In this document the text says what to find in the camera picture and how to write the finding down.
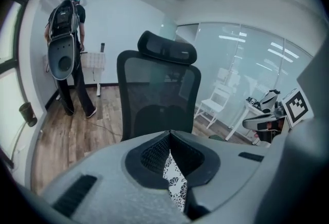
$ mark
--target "cable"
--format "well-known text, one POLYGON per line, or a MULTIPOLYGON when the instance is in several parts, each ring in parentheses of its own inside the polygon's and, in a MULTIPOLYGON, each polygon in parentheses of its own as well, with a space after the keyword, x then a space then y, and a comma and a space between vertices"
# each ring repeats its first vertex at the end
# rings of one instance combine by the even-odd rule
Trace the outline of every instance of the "cable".
MULTIPOLYGON (((56 84, 55 79, 54 79, 53 76, 52 76, 52 79, 53 79, 53 82, 55 83, 55 87, 56 87, 56 89, 57 89, 58 92, 59 92, 59 89, 58 89, 58 87, 57 87, 57 84, 56 84)), ((67 106, 66 102, 65 102, 62 98, 61 98, 61 103, 62 103, 63 105, 65 105, 65 107, 66 107, 66 108, 67 108, 72 114, 74 114, 74 111, 72 111, 72 110, 67 106)), ((92 124, 92 125, 95 125, 95 126, 101 127, 101 128, 103 128, 103 129, 106 129, 106 130, 108 130, 112 135, 122 136, 122 135, 119 135, 119 134, 115 134, 113 131, 111 131, 110 129, 106 128, 105 126, 91 123, 91 122, 89 122, 88 120, 84 119, 82 116, 80 116, 80 117, 78 117, 78 118, 80 118, 81 120, 83 120, 83 121, 85 121, 85 122, 87 122, 87 123, 89 123, 89 124, 92 124)))

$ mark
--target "white table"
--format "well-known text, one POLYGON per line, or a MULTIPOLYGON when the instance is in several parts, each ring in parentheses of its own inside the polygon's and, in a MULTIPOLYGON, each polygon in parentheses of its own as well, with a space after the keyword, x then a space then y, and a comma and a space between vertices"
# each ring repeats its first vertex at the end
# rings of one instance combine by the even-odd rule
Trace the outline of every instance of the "white table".
POLYGON ((231 138, 231 136, 235 133, 237 128, 242 124, 243 120, 246 118, 247 114, 249 112, 252 112, 256 116, 263 115, 264 113, 261 110, 258 110, 257 108, 253 107, 249 102, 245 101, 245 110, 243 111, 242 115, 240 116, 239 120, 235 124, 235 126, 232 128, 231 132, 228 134, 228 136, 225 138, 226 141, 231 138))
MULTIPOLYGON (((96 81, 97 81, 97 92, 96 95, 101 95, 101 76, 102 72, 105 69, 105 54, 103 52, 86 52, 81 54, 81 67, 82 68, 91 68, 93 70, 96 70, 97 75, 96 81)), ((47 71, 49 69, 48 67, 48 55, 43 56, 43 65, 44 65, 44 71, 47 71)))

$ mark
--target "office chair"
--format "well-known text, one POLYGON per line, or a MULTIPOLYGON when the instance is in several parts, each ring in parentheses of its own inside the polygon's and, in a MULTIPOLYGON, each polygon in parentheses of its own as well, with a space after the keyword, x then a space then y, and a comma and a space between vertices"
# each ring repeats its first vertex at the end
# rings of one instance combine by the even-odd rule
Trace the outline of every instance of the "office chair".
POLYGON ((149 31, 138 51, 126 50, 117 59, 121 97, 122 141, 164 130, 191 133, 201 73, 191 66, 195 48, 149 31))

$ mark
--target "window frame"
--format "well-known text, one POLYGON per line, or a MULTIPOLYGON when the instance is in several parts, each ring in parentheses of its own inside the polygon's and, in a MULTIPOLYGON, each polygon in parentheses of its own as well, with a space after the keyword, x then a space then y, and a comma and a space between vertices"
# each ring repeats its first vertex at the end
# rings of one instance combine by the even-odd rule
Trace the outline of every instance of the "window frame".
MULTIPOLYGON (((0 19, 0 31, 2 29, 3 23, 6 20, 9 10, 11 9, 14 2, 19 3, 21 8, 17 14, 17 19, 15 22, 14 28, 14 37, 13 37, 13 47, 12 47, 12 58, 6 60, 3 63, 0 63, 0 75, 11 69, 15 69, 18 77, 19 88, 23 97, 24 102, 27 102, 27 97, 24 91, 23 82, 21 78, 20 66, 19 66, 19 41, 21 33, 21 25, 24 17, 24 13, 27 7, 29 0, 9 0, 9 3, 4 7, 5 11, 1 15, 0 19)), ((13 169, 14 163, 11 158, 9 158, 0 148, 0 158, 2 158, 6 164, 13 169)))

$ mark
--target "wooden floor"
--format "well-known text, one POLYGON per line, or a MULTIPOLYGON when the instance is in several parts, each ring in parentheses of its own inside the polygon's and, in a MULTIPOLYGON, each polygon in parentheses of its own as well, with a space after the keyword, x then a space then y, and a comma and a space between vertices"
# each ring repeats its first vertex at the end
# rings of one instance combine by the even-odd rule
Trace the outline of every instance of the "wooden floor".
MULTIPOLYGON (((96 88, 88 88, 87 91, 92 102, 97 106, 97 113, 88 121, 85 119, 75 90, 71 90, 75 106, 73 116, 65 114, 59 101, 54 101, 48 110, 33 157, 31 187, 37 194, 40 194, 58 174, 91 151, 119 143, 121 140, 122 114, 119 88, 102 87, 101 97, 96 96, 96 88), (108 128, 113 134, 100 126, 108 128)), ((223 139, 229 134, 219 122, 214 123, 210 129, 206 129, 207 124, 204 118, 197 117, 194 120, 193 134, 201 137, 219 135, 223 139)), ((229 142, 247 144, 235 135, 229 142)))

